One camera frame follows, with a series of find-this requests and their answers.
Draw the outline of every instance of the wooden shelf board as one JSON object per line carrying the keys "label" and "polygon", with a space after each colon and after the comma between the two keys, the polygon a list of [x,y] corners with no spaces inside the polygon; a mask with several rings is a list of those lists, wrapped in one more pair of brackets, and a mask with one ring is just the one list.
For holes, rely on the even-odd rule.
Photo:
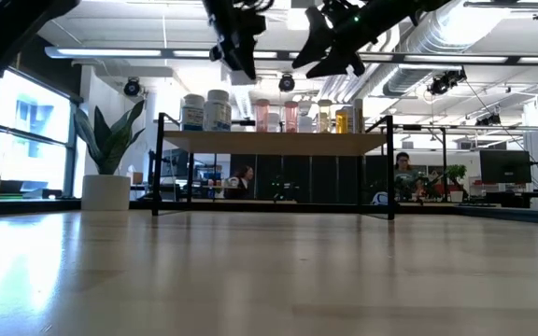
{"label": "wooden shelf board", "polygon": [[361,156],[386,143],[384,134],[166,131],[165,140],[190,153]]}

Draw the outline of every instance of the woman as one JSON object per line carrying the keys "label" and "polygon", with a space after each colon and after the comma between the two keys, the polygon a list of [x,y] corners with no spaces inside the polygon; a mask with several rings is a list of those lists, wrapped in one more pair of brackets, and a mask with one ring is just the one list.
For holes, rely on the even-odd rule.
{"label": "woman", "polygon": [[413,192],[417,195],[422,194],[422,183],[418,180],[418,171],[412,169],[408,153],[400,152],[396,155],[393,178],[401,198],[408,198]]}
{"label": "woman", "polygon": [[236,189],[226,189],[225,198],[232,200],[243,200],[249,197],[248,183],[252,181],[254,177],[254,171],[249,166],[244,166],[238,169],[233,177],[228,179],[228,185],[230,187],[237,187]]}

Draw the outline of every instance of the ceiling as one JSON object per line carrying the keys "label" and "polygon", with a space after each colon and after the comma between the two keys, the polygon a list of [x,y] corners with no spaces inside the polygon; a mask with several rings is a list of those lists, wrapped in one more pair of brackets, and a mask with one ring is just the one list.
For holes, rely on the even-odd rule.
{"label": "ceiling", "polygon": [[[70,13],[49,22],[39,34],[61,47],[206,49],[215,44],[216,36],[207,25],[205,10],[200,1],[154,3],[155,0],[82,0]],[[288,17],[304,16],[301,16],[301,9],[290,7],[290,0],[277,0],[274,8],[266,13],[267,31],[259,37],[257,49],[299,50],[302,47],[308,32],[289,29]],[[538,53],[538,21],[531,18],[531,13],[514,11],[467,52]],[[404,22],[399,31],[404,33],[407,25],[407,22]],[[127,66],[171,67],[187,90],[199,94],[205,94],[211,89],[230,89],[229,84],[221,81],[220,63],[186,60],[121,60],[121,63]],[[261,81],[250,92],[252,101],[265,98],[282,104],[296,95],[304,96],[307,92],[320,91],[327,79],[305,79],[307,68],[292,71],[290,64],[284,62],[257,62],[256,66]],[[465,116],[482,109],[483,104],[495,106],[497,102],[505,101],[509,103],[500,105],[503,108],[503,122],[521,122],[520,103],[531,99],[538,92],[538,67],[466,66],[465,69],[472,88],[466,84],[460,85],[431,102],[429,95],[425,93],[425,82],[416,85],[407,93],[408,97],[416,99],[388,100],[389,104],[384,105],[387,108],[378,108],[372,113],[374,117],[378,117],[383,111],[391,111],[394,112],[397,122],[404,123],[432,120],[440,123],[461,123],[467,122]],[[284,72],[294,74],[295,91],[279,92],[277,82]]]}

